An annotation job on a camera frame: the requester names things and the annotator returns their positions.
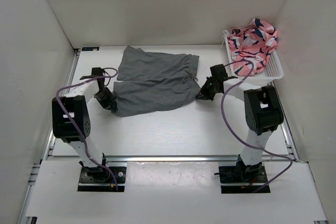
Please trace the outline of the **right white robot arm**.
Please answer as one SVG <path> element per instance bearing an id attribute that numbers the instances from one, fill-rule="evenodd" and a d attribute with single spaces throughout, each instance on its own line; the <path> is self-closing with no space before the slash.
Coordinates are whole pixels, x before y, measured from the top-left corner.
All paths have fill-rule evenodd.
<path id="1" fill-rule="evenodd" d="M 249 128 L 245 141 L 240 139 L 229 126 L 224 109 L 221 108 L 221 110 L 228 129 L 244 145 L 243 150 L 238 155 L 233 176 L 242 182 L 247 182 L 261 173 L 263 167 L 262 154 L 264 152 L 272 156 L 283 157 L 265 149 L 269 138 L 284 120 L 280 102 L 274 87 L 260 87 L 233 77 L 224 79 L 206 78 L 205 84 L 201 87 L 196 98 L 214 100 L 214 96 L 218 93 L 223 93 L 223 98 L 232 94 L 235 98 L 244 102 L 245 119 Z"/>

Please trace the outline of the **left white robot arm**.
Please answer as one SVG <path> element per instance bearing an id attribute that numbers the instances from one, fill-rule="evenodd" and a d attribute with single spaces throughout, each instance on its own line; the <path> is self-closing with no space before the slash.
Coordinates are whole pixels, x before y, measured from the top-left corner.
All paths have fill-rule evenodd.
<path id="1" fill-rule="evenodd" d="M 114 173 L 107 166 L 106 157 L 90 138 L 91 122 L 87 103 L 95 98 L 100 106 L 117 112 L 116 97 L 105 85 L 108 76 L 83 76 L 82 82 L 60 88 L 52 100 L 52 131 L 56 138 L 70 145 L 81 158 L 86 173 L 98 182 L 110 179 L 117 183 Z"/>

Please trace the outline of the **grey shorts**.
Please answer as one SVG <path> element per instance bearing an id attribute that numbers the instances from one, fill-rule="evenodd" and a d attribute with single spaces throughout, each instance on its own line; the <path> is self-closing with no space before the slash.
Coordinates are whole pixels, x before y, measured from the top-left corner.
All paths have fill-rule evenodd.
<path id="1" fill-rule="evenodd" d="M 200 91 L 199 56 L 146 52 L 127 46 L 113 84 L 119 117 L 178 109 Z"/>

